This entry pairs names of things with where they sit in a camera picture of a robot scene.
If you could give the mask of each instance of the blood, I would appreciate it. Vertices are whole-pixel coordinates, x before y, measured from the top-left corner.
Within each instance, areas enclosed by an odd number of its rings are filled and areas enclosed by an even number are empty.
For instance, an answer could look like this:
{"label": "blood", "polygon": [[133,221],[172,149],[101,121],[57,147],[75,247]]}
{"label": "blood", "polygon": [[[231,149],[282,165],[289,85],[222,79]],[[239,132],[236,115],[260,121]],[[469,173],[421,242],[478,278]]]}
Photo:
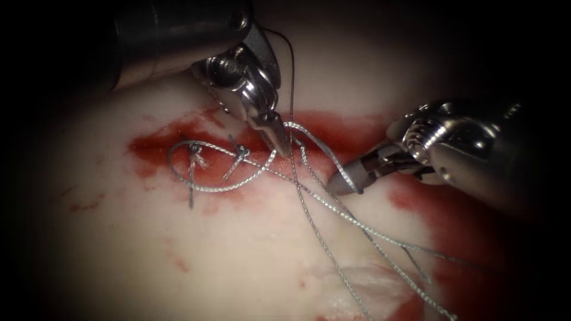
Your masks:
{"label": "blood", "polygon": [[[234,148],[227,137],[212,133],[213,127],[224,128],[223,123],[218,119],[219,112],[220,108],[205,106],[200,112],[183,115],[180,119],[161,127],[154,133],[132,139],[127,145],[127,154],[138,160],[133,171],[143,180],[156,177],[159,171],[167,172],[172,181],[180,185],[178,179],[169,170],[167,158],[168,150],[176,143],[182,140],[200,140],[233,151]],[[381,115],[342,117],[332,112],[304,111],[296,112],[294,120],[323,140],[342,162],[349,161],[377,144],[384,138],[386,129]],[[335,168],[329,157],[303,134],[298,134],[297,137],[306,144],[314,170],[325,176],[332,174]],[[257,131],[246,127],[234,140],[250,150],[249,159],[261,164],[265,163],[269,150]],[[300,159],[300,151],[296,145],[293,154],[296,159]],[[194,182],[200,185],[228,186],[244,180],[258,170],[258,168],[242,163],[231,174],[227,182],[222,182],[222,177],[230,169],[234,159],[204,146],[200,156],[208,163],[206,168],[199,166],[195,168]],[[185,179],[189,177],[187,174],[187,168],[190,165],[189,157],[190,152],[187,146],[181,146],[172,153],[172,164]],[[278,155],[270,168],[290,175],[291,160]],[[247,186],[226,193],[211,194],[210,197],[223,197],[226,200],[241,203],[245,199],[244,188]],[[181,197],[176,197],[176,199],[179,202],[183,201]]]}
{"label": "blood", "polygon": [[506,254],[511,250],[502,236],[509,230],[503,217],[451,187],[422,184],[410,175],[393,174],[390,179],[394,184],[388,200],[403,215],[427,225],[436,251],[482,267],[437,260],[433,277],[444,290],[441,304],[460,320],[513,317],[517,280],[510,275],[516,267]]}

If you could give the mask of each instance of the metal jaw tip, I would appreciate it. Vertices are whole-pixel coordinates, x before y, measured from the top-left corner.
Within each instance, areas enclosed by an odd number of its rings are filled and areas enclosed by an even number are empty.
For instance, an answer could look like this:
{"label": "metal jaw tip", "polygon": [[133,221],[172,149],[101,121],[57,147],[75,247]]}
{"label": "metal jaw tip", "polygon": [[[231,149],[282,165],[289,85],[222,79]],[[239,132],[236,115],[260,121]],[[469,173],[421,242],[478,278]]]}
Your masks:
{"label": "metal jaw tip", "polygon": [[287,138],[286,128],[281,117],[274,111],[250,117],[248,124],[257,130],[269,150],[276,150],[282,157],[291,154],[291,144]]}
{"label": "metal jaw tip", "polygon": [[[417,165],[418,163],[398,145],[384,141],[369,152],[344,165],[343,169],[355,186],[363,190],[381,177]],[[339,171],[331,176],[327,182],[327,189],[339,196],[354,193]]]}

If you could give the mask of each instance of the red blood smear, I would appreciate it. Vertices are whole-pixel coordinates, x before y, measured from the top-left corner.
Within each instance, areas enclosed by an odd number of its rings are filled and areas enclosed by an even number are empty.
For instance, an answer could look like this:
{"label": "red blood smear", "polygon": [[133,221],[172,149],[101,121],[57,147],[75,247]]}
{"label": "red blood smear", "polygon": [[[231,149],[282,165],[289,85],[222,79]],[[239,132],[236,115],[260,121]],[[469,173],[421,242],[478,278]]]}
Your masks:
{"label": "red blood smear", "polygon": [[[133,139],[127,146],[128,154],[141,161],[135,167],[135,173],[140,178],[145,179],[154,177],[159,169],[168,169],[168,150],[182,140],[206,141],[234,151],[228,138],[218,137],[209,131],[209,128],[213,126],[224,127],[217,119],[219,111],[219,108],[206,108],[200,113],[185,115],[182,119],[174,121],[154,133]],[[331,112],[296,112],[294,120],[323,140],[342,161],[349,161],[384,139],[386,129],[380,115],[341,117]],[[322,153],[317,145],[309,141],[303,134],[299,133],[297,136],[306,143],[314,170],[324,175],[331,174],[334,171],[334,165],[328,156]],[[257,131],[246,128],[234,139],[236,143],[243,144],[250,150],[249,159],[261,164],[267,160],[269,150]],[[200,185],[228,186],[251,176],[258,170],[250,165],[240,164],[230,179],[227,182],[222,182],[222,177],[230,169],[234,159],[208,147],[202,147],[200,155],[208,162],[207,168],[203,169],[197,166],[194,172],[194,181]],[[299,156],[297,146],[294,147],[294,155]],[[186,146],[180,147],[172,154],[173,165],[185,178],[188,178],[189,156],[189,150]],[[271,168],[288,175],[291,172],[291,163],[289,159],[277,156]],[[211,194],[211,196],[242,202],[244,197],[241,194],[244,188],[246,187],[226,193]]]}
{"label": "red blood smear", "polygon": [[410,299],[399,305],[399,308],[387,319],[387,321],[420,321],[424,301],[411,293]]}
{"label": "red blood smear", "polygon": [[443,306],[460,320],[513,317],[517,280],[510,277],[513,258],[506,254],[503,217],[451,187],[425,185],[408,175],[391,179],[389,201],[426,222],[437,251],[492,269],[438,260],[434,279],[444,288]]}

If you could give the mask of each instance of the wound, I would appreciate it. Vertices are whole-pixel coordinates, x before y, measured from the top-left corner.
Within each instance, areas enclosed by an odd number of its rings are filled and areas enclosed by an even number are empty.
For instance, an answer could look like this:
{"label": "wound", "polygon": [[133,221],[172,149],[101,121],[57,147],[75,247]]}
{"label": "wound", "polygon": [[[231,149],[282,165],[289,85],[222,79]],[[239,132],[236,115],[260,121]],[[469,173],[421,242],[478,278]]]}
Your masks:
{"label": "wound", "polygon": [[[177,191],[173,192],[172,198],[176,202],[187,202],[188,187],[172,174],[168,167],[168,150],[182,140],[199,140],[215,144],[227,150],[234,151],[228,137],[217,133],[213,134],[213,128],[223,129],[224,124],[220,117],[230,117],[220,115],[220,108],[204,107],[200,112],[195,112],[183,116],[181,119],[173,121],[153,133],[138,136],[132,139],[127,145],[127,156],[135,159],[133,172],[142,179],[142,186],[145,180],[166,175],[170,181],[175,183]],[[283,115],[283,119],[288,119],[288,115]],[[382,115],[362,115],[359,117],[341,116],[333,112],[303,111],[294,113],[294,121],[307,128],[312,134],[323,140],[341,160],[347,162],[357,155],[366,152],[372,146],[385,138],[384,118]],[[301,133],[296,136],[306,145],[309,162],[312,168],[321,173],[327,179],[335,171],[331,159],[326,156],[319,147]],[[250,160],[259,164],[264,164],[269,156],[269,150],[262,141],[259,133],[249,127],[243,129],[234,136],[237,144],[242,144],[250,150]],[[296,165],[301,168],[300,150],[294,145],[293,155],[296,158]],[[185,179],[188,179],[187,169],[190,166],[190,151],[187,146],[181,146],[172,153],[172,164]],[[229,155],[202,146],[200,156],[208,163],[205,168],[196,166],[194,169],[193,181],[196,184],[209,187],[225,187],[243,181],[258,168],[240,163],[236,170],[230,175],[228,181],[223,182],[222,177],[228,172],[235,159]],[[276,156],[271,169],[291,176],[291,160]],[[299,175],[306,173],[298,170]],[[273,177],[271,174],[263,174],[266,177]],[[236,190],[224,193],[211,193],[209,197],[222,198],[234,203],[243,202],[244,189],[250,184]],[[201,192],[195,192],[193,198],[199,199]]]}

